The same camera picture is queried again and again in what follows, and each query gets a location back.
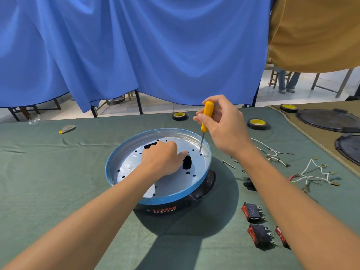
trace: electrical tape roll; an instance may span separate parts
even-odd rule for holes
[[[281,104],[280,105],[280,110],[287,112],[287,113],[296,113],[297,112],[297,107],[294,105],[290,105],[290,104]]]
[[[183,121],[187,119],[187,114],[184,112],[178,112],[172,114],[172,119],[176,121]]]
[[[248,127],[257,131],[264,131],[270,128],[270,125],[262,119],[252,118],[248,120]]]

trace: forearm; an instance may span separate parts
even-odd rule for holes
[[[4,270],[94,269],[157,177],[138,166],[123,181],[47,232]]]
[[[239,153],[236,159],[305,268],[355,269],[360,264],[360,238],[347,226],[289,182],[256,149]]]

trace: yellow screwdriver handle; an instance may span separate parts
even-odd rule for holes
[[[212,102],[212,101],[205,102],[204,115],[206,115],[208,117],[212,117],[213,110],[214,110],[214,102]],[[203,131],[203,132],[208,131],[208,129],[206,128],[204,123],[201,126],[201,131]]]

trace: hand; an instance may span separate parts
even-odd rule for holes
[[[142,151],[141,165],[160,179],[177,171],[187,154],[187,151],[178,154],[178,146],[174,141],[158,141],[156,145]]]
[[[207,101],[215,103],[212,118],[204,115],[202,108],[196,113],[194,120],[199,124],[204,123],[215,145],[232,157],[239,152],[254,148],[243,114],[224,95],[208,97],[203,104]]]

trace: hole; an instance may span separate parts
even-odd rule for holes
[[[151,144],[147,144],[147,145],[144,146],[144,149],[148,149],[148,148],[151,147],[151,145],[156,145],[156,144],[157,144],[157,142],[154,142],[154,143],[151,143]]]
[[[183,164],[182,164],[182,168],[184,170],[188,170],[191,168],[191,157],[189,155],[185,156]]]

